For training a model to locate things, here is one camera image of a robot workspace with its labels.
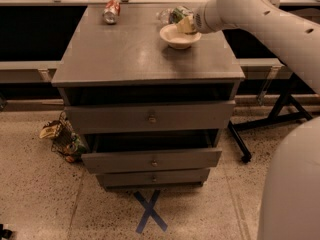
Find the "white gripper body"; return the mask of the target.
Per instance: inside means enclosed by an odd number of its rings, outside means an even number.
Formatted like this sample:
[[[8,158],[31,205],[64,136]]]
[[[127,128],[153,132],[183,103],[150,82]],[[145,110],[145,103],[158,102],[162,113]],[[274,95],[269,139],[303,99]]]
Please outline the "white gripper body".
[[[200,33],[235,29],[232,13],[239,9],[239,0],[209,0],[194,10],[193,22]]]

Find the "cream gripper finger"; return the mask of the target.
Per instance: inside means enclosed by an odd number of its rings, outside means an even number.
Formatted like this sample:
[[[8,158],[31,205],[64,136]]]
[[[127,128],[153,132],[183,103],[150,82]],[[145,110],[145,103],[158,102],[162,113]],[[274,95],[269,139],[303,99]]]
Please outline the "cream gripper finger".
[[[195,34],[197,32],[192,16],[186,16],[180,20],[177,24],[177,31],[183,34]]]

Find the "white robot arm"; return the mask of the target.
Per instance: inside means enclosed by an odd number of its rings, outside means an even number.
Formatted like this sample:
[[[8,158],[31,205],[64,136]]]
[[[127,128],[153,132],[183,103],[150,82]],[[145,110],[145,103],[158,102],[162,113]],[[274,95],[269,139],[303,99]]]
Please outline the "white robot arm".
[[[320,26],[279,0],[209,0],[177,23],[182,33],[249,32],[320,94]],[[257,240],[320,240],[320,118],[291,131],[264,183]]]

